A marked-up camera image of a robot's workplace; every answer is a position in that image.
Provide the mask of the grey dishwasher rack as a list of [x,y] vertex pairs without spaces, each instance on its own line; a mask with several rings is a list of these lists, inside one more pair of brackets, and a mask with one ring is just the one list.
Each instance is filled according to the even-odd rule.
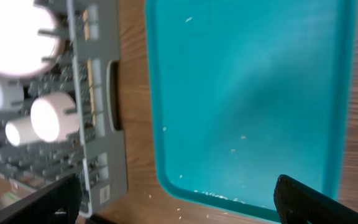
[[[43,57],[55,65],[32,77],[8,77],[21,84],[24,102],[19,111],[0,111],[0,178],[23,192],[33,193],[70,174],[81,182],[80,215],[90,217],[127,192],[124,132],[117,127],[116,77],[120,60],[117,1],[35,1],[55,15],[58,27],[39,30],[59,37],[63,52]],[[89,40],[85,40],[83,13],[88,11]],[[96,125],[91,124],[87,60],[92,61]],[[78,132],[66,141],[15,147],[7,140],[6,123],[30,116],[33,102],[54,92],[68,93],[76,104],[65,114],[76,113]]]

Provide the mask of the pink small bowl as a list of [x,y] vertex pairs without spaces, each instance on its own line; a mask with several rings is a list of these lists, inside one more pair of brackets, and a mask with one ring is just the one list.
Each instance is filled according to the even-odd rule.
[[66,141],[68,135],[78,132],[80,119],[76,113],[65,114],[76,107],[72,97],[65,92],[54,92],[38,97],[30,109],[32,127],[45,142]]

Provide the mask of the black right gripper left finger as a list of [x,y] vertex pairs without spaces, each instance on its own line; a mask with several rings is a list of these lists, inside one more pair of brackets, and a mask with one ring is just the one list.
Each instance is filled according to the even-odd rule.
[[82,199],[80,179],[70,174],[0,210],[0,223],[75,224]]

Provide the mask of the grey small bowl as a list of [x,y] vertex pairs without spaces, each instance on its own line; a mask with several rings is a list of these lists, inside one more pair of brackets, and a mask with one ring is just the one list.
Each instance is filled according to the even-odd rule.
[[11,84],[0,77],[0,111],[19,111],[24,102],[24,89],[21,84]]

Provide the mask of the white cup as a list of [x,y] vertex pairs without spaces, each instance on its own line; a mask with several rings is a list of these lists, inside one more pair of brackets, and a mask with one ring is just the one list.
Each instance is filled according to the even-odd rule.
[[30,116],[8,121],[5,133],[7,140],[15,147],[41,141],[33,129]]

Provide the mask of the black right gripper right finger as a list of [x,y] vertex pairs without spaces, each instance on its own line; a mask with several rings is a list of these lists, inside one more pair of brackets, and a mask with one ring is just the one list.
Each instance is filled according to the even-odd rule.
[[278,177],[274,203],[284,224],[358,224],[358,213],[288,175]]

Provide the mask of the white round plate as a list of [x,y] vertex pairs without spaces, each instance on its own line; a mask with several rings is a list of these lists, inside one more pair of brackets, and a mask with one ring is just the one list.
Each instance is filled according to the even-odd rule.
[[50,70],[55,63],[42,58],[61,54],[63,41],[39,30],[57,27],[52,11],[33,0],[0,0],[0,75],[32,77]]

